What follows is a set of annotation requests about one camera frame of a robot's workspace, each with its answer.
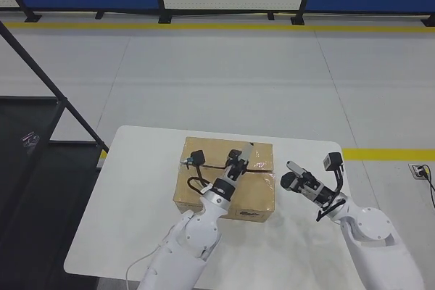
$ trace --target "white cable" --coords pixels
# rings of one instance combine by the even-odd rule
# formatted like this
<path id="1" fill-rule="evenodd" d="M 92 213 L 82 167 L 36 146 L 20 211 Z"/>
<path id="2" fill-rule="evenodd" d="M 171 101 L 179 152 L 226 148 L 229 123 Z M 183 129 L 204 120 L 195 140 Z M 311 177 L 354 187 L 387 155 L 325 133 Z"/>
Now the white cable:
<path id="1" fill-rule="evenodd" d="M 135 262 L 133 262 L 132 264 L 129 265 L 128 269 L 125 271 L 125 287 L 127 290 L 129 289 L 129 280 L 128 280 L 128 274 L 129 274 L 129 270 L 132 268 L 132 266 L 134 266 L 135 264 L 137 264 L 138 262 L 142 261 L 143 259 L 146 259 L 147 257 L 150 257 L 151 255 L 153 255 L 158 249 L 160 248 L 160 245 L 157 245 L 157 247 L 153 250 L 153 252 L 149 253 L 147 256 L 143 256 L 140 259 L 137 259 Z"/>
<path id="2" fill-rule="evenodd" d="M 171 233 L 171 231 L 173 230 L 173 228 L 174 228 L 174 225 L 169 229 L 169 231 L 167 232 L 166 236 L 165 236 L 164 238 L 162 238 L 162 241 L 163 241 L 163 242 L 165 241 L 165 239 L 167 238 L 167 236 L 169 236 L 169 234 Z M 157 247 L 153 250 L 153 252 L 149 253 L 147 256 L 143 256 L 142 258 L 135 260 L 132 264 L 129 265 L 128 269 L 125 271 L 125 288 L 126 288 L 127 290 L 130 290 L 130 289 L 129 289 L 129 279 L 128 279 L 129 270 L 130 270 L 130 269 L 131 269 L 135 264 L 137 264 L 138 262 L 140 262 L 140 261 L 146 259 L 147 257 L 150 257 L 151 255 L 153 255 L 153 254 L 154 254 L 154 253 L 155 253 L 155 252 L 156 252 L 156 251 L 157 251 L 157 250 L 162 246 L 162 244 L 163 244 L 163 243 L 158 244 Z"/>

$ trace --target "power cord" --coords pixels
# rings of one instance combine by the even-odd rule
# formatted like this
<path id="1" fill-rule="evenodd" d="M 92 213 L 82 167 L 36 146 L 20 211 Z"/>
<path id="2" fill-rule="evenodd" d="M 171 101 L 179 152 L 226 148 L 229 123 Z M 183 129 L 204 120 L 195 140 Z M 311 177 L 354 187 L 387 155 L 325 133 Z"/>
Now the power cord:
<path id="1" fill-rule="evenodd" d="M 149 253 L 147 256 L 143 256 L 140 259 L 137 259 L 135 262 L 133 262 L 132 264 L 129 265 L 128 269 L 125 271 L 125 288 L 127 290 L 129 289 L 129 280 L 128 280 L 128 274 L 129 274 L 129 270 L 132 268 L 132 266 L 134 266 L 135 264 L 137 264 L 138 262 L 146 259 L 147 257 L 150 257 L 151 255 L 153 255 L 158 249 L 160 248 L 160 245 L 157 245 L 157 247 L 153 250 L 153 252 Z"/>
<path id="2" fill-rule="evenodd" d="M 435 200 L 434 200 L 435 187 L 432 183 L 432 173 L 431 173 L 430 167 L 428 165 L 422 165 L 422 166 L 418 167 L 418 169 L 423 169 L 422 175 L 428 181 L 428 184 L 430 184 L 430 196 L 432 198 L 432 204 L 434 205 L 434 209 L 435 209 Z"/>
<path id="3" fill-rule="evenodd" d="M 201 185 L 203 186 L 203 188 L 207 187 L 210 184 L 210 182 L 203 178 L 202 171 L 200 170 L 199 165 L 196 165 L 195 168 L 196 168 L 196 174 L 198 175 L 198 177 L 192 176 L 189 179 L 187 179 L 187 185 L 188 185 L 188 187 L 190 187 L 191 189 L 196 191 L 199 195 L 203 195 L 202 191 L 200 189 L 196 188 L 195 186 L 193 186 L 191 184 L 191 182 L 192 181 L 199 181 L 201 183 Z"/>
<path id="4" fill-rule="evenodd" d="M 169 234 L 171 233 L 171 231 L 173 230 L 173 228 L 174 228 L 174 225 L 169 229 L 169 231 L 167 232 L 167 234 L 166 234 L 166 236 L 164 237 L 164 238 L 162 238 L 162 241 L 164 241 L 166 238 L 167 238 L 167 236 L 169 236 Z M 139 258 L 139 259 L 137 259 L 137 260 L 135 260 L 134 262 L 132 262 L 132 264 L 130 264 L 129 265 L 129 267 L 128 267 L 128 269 L 125 271 L 125 288 L 127 289 L 127 290 L 130 290 L 129 289 L 129 279 L 128 279 L 128 274 L 129 274 L 129 270 L 135 265 L 135 264 L 137 264 L 138 262 L 140 262 L 140 261 L 142 261 L 142 260 L 145 260 L 147 257 L 150 257 L 151 255 L 153 255 L 160 247 L 162 246 L 162 244 L 158 244 L 157 245 L 157 247 L 153 250 L 153 252 L 151 252 L 151 253 L 149 253 L 148 255 L 146 255 L 146 256 L 143 256 L 142 258 Z"/>

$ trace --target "blue wall panel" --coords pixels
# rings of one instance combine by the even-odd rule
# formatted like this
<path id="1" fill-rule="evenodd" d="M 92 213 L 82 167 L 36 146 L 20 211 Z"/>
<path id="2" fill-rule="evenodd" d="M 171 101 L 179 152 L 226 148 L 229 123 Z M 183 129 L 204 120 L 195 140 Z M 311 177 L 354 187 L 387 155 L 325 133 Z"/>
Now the blue wall panel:
<path id="1" fill-rule="evenodd" d="M 308 0 L 307 10 L 435 12 L 435 0 Z"/>
<path id="2" fill-rule="evenodd" d="M 24 0 L 28 7 L 61 9 L 156 9 L 157 0 Z"/>

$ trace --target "cardboard box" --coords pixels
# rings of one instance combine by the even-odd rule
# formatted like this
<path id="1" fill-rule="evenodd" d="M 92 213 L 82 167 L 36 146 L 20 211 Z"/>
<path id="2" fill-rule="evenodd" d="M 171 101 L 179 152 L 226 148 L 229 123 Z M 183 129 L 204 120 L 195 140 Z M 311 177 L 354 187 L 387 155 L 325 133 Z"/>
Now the cardboard box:
<path id="1" fill-rule="evenodd" d="M 227 155 L 232 149 L 242 150 L 246 142 L 229 141 L 220 139 L 188 137 L 183 148 L 181 160 L 190 156 L 196 150 L 203 150 L 206 159 L 205 165 L 224 167 Z M 248 220 L 264 222 L 274 212 L 275 207 L 275 180 L 273 171 L 272 144 L 255 143 L 252 156 L 250 157 L 248 170 L 240 177 L 239 184 L 232 196 L 228 214 L 222 218 L 234 220 Z M 223 169 L 200 167 L 203 178 L 214 182 L 223 174 Z M 174 202 L 181 212 L 202 210 L 200 195 L 187 185 L 191 176 L 197 176 L 196 168 L 187 169 L 181 165 L 175 186 Z M 201 189 L 199 182 L 192 181 Z"/>

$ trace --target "gray floor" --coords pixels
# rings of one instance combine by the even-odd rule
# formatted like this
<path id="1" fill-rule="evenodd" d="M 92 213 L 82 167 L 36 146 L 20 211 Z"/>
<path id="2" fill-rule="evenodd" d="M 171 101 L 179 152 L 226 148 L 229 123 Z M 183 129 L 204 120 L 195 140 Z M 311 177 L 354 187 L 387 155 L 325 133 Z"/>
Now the gray floor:
<path id="1" fill-rule="evenodd" d="M 42 20 L 84 22 L 93 21 L 92 17 L 56 15 Z M 108 15 L 104 21 L 156 19 Z M 318 17 L 308 21 L 323 24 Z M 371 24 L 348 18 L 339 22 L 334 17 L 324 21 Z M 386 18 L 373 24 L 377 23 L 421 25 L 417 18 Z M 435 34 L 12 32 L 108 144 L 121 125 L 142 125 L 326 140 L 343 147 L 435 148 Z M 1 38 L 0 94 L 50 94 Z M 196 111 L 202 112 L 198 121 L 189 113 Z M 89 136 L 65 114 L 54 138 Z M 393 219 L 427 289 L 433 290 L 435 213 L 428 186 L 412 179 L 407 164 L 348 161 L 346 169 L 357 203 L 380 207 Z M 435 182 L 435 162 L 429 165 Z M 99 284 L 100 290 L 123 287 L 122 281 L 111 279 L 101 279 Z"/>

